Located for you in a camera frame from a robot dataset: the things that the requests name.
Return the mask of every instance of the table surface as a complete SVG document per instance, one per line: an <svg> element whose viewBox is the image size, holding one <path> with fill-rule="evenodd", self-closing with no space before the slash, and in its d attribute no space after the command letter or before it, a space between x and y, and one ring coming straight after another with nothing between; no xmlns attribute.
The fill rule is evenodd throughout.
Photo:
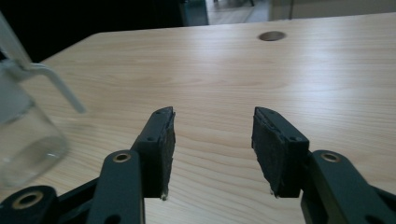
<svg viewBox="0 0 396 224"><path fill-rule="evenodd" d="M177 145L169 200L147 223L304 223L300 199L276 199L250 148L255 106L347 156L396 193L396 14L90 36L44 61L88 109L77 114L44 78L23 87L70 140L31 185L63 194L129 148L150 114L172 105ZM258 35L281 31L279 41ZM1 199L10 191L0 191Z"/></svg>

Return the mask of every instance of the floor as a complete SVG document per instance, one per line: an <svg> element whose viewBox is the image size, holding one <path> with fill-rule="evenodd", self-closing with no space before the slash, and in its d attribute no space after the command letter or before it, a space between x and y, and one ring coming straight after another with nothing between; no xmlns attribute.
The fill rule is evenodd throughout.
<svg viewBox="0 0 396 224"><path fill-rule="evenodd" d="M210 25L268 21L269 0L206 0Z"/></svg>

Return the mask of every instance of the light wood tabletop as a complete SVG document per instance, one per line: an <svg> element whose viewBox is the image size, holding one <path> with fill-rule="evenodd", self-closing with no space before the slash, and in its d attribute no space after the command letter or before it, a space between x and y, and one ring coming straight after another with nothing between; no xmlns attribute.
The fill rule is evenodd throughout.
<svg viewBox="0 0 396 224"><path fill-rule="evenodd" d="M30 185L58 195L99 176L150 114L176 111L169 199L146 199L147 223L304 223L300 199L276 199L250 147L255 106L348 157L396 193L396 13L103 33L44 64L87 107L77 114L44 77L25 81L71 144ZM261 41L269 31L286 34ZM11 191L0 191L1 199Z"/></svg>

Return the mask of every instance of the metal ring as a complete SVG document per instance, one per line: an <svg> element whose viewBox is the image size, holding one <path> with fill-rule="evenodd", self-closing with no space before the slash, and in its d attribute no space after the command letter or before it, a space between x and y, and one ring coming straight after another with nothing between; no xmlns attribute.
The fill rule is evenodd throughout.
<svg viewBox="0 0 396 224"><path fill-rule="evenodd" d="M41 199L43 199L43 197L44 194L39 190L24 193L19 198L17 198L14 201L14 203L12 203L12 208L14 209L28 208L40 202Z"/></svg>
<svg viewBox="0 0 396 224"><path fill-rule="evenodd" d="M341 160L340 157L331 152L324 152L320 156L323 160L330 162L339 162Z"/></svg>
<svg viewBox="0 0 396 224"><path fill-rule="evenodd" d="M120 153L113 157L114 162L125 162L131 159L131 155L128 153Z"/></svg>

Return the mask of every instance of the wooden table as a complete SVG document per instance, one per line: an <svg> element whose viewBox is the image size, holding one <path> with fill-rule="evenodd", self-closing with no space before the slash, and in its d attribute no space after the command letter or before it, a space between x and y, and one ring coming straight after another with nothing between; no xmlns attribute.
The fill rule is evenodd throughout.
<svg viewBox="0 0 396 224"><path fill-rule="evenodd" d="M299 199L276 199L250 148L254 106L347 156L370 184L396 193L396 14L117 32L54 55L87 106L77 114L44 78L24 87L71 142L32 185L63 194L99 175L161 107L177 113L167 202L147 223L304 223ZM258 35L281 31L273 42ZM1 199L10 191L1 191Z"/></svg>

